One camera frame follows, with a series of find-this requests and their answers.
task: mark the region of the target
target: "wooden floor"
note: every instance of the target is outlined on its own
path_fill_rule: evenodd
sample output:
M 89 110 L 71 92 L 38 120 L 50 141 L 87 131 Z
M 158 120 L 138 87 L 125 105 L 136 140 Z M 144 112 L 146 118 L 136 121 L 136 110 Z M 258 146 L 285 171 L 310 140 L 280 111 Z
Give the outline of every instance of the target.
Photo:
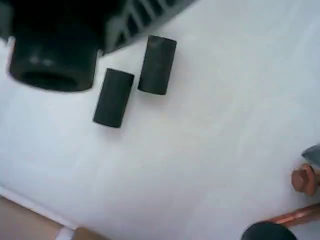
M 0 196 L 0 240 L 54 240 L 62 226 Z

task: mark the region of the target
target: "cylinder opening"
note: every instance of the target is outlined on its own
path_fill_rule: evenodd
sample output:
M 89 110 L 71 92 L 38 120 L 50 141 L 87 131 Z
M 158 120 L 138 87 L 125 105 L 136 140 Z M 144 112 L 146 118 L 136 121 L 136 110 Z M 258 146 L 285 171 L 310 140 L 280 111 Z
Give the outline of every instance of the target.
M 77 82 L 71 77 L 51 72 L 25 72 L 20 80 L 36 88 L 60 92 L 77 91 L 78 87 Z

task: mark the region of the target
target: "black cap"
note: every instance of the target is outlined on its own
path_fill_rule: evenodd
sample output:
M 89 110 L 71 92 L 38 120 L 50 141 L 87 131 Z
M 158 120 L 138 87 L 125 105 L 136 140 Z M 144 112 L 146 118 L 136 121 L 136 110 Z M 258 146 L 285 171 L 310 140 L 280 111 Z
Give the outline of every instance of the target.
M 95 109 L 93 121 L 120 128 L 135 76 L 108 68 Z
M 149 36 L 138 89 L 151 94 L 167 93 L 177 42 Z
M 263 221 L 250 226 L 241 240 L 297 240 L 297 238 L 285 226 Z

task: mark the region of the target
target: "black rubber bushing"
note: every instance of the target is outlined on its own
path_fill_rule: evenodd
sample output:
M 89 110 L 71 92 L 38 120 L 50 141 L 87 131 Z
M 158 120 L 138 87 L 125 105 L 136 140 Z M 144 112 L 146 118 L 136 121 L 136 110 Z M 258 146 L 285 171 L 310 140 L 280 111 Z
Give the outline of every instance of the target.
M 138 89 L 151 94 L 167 93 L 177 42 L 149 36 Z
M 52 32 L 17 26 L 9 73 L 36 88 L 84 91 L 93 86 L 98 49 L 84 24 L 66 22 Z
M 263 221 L 250 226 L 241 240 L 297 240 L 297 238 L 285 226 Z
M 120 128 L 135 76 L 108 68 L 95 109 L 93 121 Z

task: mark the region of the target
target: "copper fitting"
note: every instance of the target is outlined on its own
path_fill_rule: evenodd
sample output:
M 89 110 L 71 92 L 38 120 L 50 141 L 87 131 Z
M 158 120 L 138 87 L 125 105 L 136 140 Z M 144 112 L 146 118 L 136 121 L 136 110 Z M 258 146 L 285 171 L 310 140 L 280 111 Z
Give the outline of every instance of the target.
M 281 224 L 287 228 L 306 224 L 320 219 L 320 203 L 297 209 L 293 212 L 268 219 L 268 222 Z
M 320 184 L 320 172 L 315 171 L 310 164 L 304 163 L 292 172 L 291 183 L 297 192 L 313 196 Z

